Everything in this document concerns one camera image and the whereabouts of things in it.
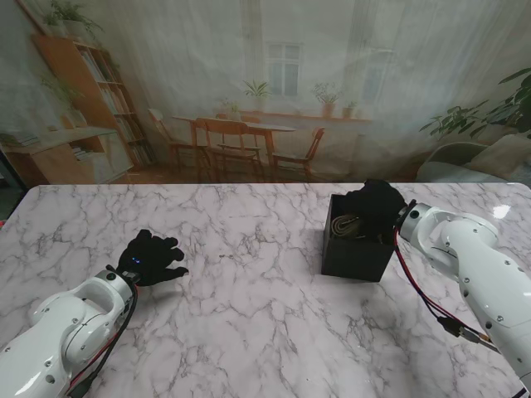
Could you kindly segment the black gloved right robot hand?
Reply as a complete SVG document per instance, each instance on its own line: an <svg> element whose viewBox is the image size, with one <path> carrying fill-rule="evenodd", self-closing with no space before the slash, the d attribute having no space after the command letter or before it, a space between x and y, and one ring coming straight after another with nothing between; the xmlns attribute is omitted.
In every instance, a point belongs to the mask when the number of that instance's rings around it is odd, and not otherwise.
<svg viewBox="0 0 531 398"><path fill-rule="evenodd" d="M368 240L390 245L393 227L406 206L402 194L388 182L368 179L361 189L345 195L343 213L360 219L360 233Z"/></svg>

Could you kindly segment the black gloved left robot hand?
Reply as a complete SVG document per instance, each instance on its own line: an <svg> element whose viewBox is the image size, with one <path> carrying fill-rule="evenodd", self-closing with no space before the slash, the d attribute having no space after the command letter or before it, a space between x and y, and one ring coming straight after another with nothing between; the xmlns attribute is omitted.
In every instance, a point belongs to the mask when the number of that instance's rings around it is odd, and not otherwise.
<svg viewBox="0 0 531 398"><path fill-rule="evenodd" d="M184 253L178 248L176 238L161 238L142 229L119 257L116 270L119 274L137 274L135 284L140 287L153 286L187 274L187 268L170 267L173 262L183 259Z"/></svg>

